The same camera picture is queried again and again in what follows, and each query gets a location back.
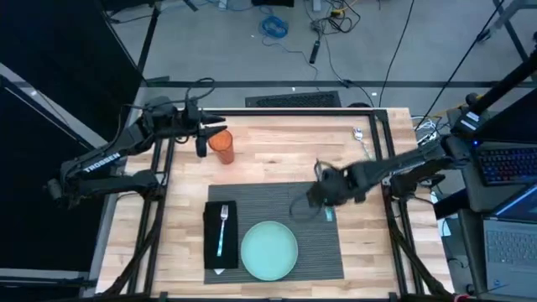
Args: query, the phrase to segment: gray placemat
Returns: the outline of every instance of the gray placemat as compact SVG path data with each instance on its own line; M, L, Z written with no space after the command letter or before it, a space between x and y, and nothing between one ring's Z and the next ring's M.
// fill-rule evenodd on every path
M293 270L280 281L305 281L343 279L343 264L337 233L336 213L331 221L325 210L308 221L300 221L315 213L307 205L305 192L311 182L211 185L209 200L235 200L238 216L239 258L240 245L246 232L261 221L277 221L286 225L295 235L299 246L299 257ZM289 205L299 199L293 207L295 219L289 216ZM236 269L226 269L220 275L206 269L205 284L233 284L263 282L254 278L239 261Z

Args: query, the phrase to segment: plastic cup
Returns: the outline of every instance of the plastic cup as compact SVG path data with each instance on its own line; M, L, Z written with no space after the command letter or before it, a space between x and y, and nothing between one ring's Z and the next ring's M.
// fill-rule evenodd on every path
M235 160L235 153L233 152L233 136L229 131L220 131L209 138L209 147L215 152L221 163L230 164Z

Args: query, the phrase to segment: concrete floor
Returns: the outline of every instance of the concrete floor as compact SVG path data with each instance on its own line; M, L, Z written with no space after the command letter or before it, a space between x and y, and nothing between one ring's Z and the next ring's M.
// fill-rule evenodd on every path
M228 0L233 8L247 8L249 0ZM305 8L310 10L311 0L297 0L294 8L274 8L274 14L289 23L289 34L279 40L290 50L303 51L309 58L316 35L310 30ZM403 30L411 0L380 0L378 10L375 0L359 0L355 9L362 15L361 22L349 34L329 36L332 63L343 78L355 81L383 81L395 47ZM153 43L144 70L144 77L170 76L172 81L194 81L210 76L217 81L307 81L314 80L315 71L300 54L288 54L280 47L261 44L263 36L258 31L259 22L266 17L257 8L243 12L220 11L204 0L193 0L199 6L192 12L181 1L166 0L164 12L157 23ZM323 2L323 11L328 4ZM492 0L415 0L409 27L394 61L391 81L446 81L457 63L467 51L476 35L494 10ZM325 13L312 13L320 18ZM129 8L114 18L127 20L151 14L151 8ZM534 48L531 36L537 30L537 11L520 11L511 19L515 31L527 53ZM149 25L149 18L112 27L136 62L141 53ZM507 75L521 59L509 38L501 29L484 44L478 44L470 53L455 81L497 81ZM334 81L326 51L321 41L315 67L317 80ZM0 65L0 72L10 80L21 81ZM375 104L378 104L380 88L364 87ZM341 103L367 102L357 88L321 88L322 91L339 91ZM203 107L244 107L244 97L315 91L315 88L222 88L205 98ZM413 115L424 114L435 99L439 88L387 88L383 95L383 107L409 107ZM432 112L440 112L464 102L470 92L483 93L486 89L446 89ZM528 89L514 89L494 108L502 109L518 99ZM185 89L141 88L138 99L167 95L181 98ZM38 102L39 95L34 96ZM61 114L87 135L92 131L82 126L60 110ZM93 139L101 144L99 138ZM448 173L441 184L446 194L463 187L459 172ZM449 242L459 242L450 238ZM455 256L460 248L450 249ZM457 292L463 292L469 283L467 268L451 262L452 277Z

